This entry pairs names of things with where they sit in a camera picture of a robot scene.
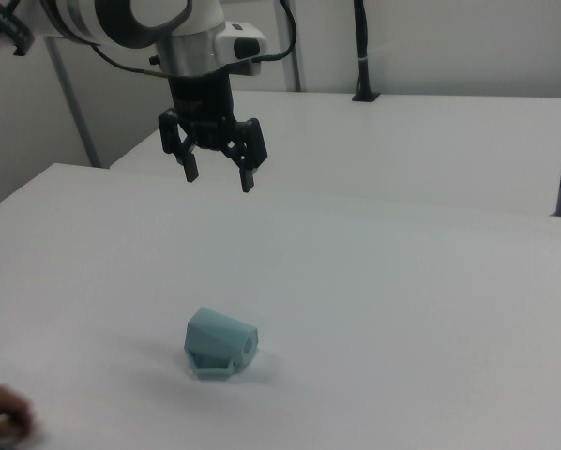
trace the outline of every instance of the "white table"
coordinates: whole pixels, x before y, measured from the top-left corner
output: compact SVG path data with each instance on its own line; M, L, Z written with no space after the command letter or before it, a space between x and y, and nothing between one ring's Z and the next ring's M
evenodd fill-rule
M260 330L226 382L200 306ZM54 166L0 204L0 382L45 450L561 450L561 218Z
M235 92L262 122L256 187L549 216L561 173L561 99ZM223 155L196 151L200 178L240 188ZM112 166L184 178L159 133Z

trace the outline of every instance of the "light blue object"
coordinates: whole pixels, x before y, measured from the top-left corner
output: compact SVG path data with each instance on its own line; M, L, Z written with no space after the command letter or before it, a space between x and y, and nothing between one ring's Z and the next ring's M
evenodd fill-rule
M185 353L198 376L231 376L250 363L258 330L202 307L187 324Z

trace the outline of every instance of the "human hand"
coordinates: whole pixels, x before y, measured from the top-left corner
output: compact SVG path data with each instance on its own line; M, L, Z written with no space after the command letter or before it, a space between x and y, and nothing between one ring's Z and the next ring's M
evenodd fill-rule
M32 432L32 426L28 401L0 386L0 438L25 438Z

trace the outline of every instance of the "black pole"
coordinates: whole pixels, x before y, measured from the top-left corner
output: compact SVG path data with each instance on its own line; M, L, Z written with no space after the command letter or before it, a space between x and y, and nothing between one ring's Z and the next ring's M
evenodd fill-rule
M380 94L374 93L371 89L371 78L368 70L368 22L364 0L354 0L354 9L356 11L357 59L359 64L359 78L354 101L373 102Z

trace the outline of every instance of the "white wall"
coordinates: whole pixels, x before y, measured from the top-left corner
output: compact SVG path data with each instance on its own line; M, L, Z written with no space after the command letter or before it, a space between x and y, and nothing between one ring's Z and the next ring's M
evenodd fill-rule
M55 162L88 164L45 43L12 53L0 50L0 201Z
M294 4L302 86L354 92L353 2ZM369 0L366 8L381 92L561 97L561 0Z
M270 52L281 50L276 0L224 5L227 20L251 23L269 40ZM90 48L57 43L66 72L103 167L110 167L158 128L158 116L172 107L168 83L123 72L99 59ZM103 48L116 61L149 68L152 49L129 51ZM233 77L234 89L284 91L282 63L267 63L256 78Z

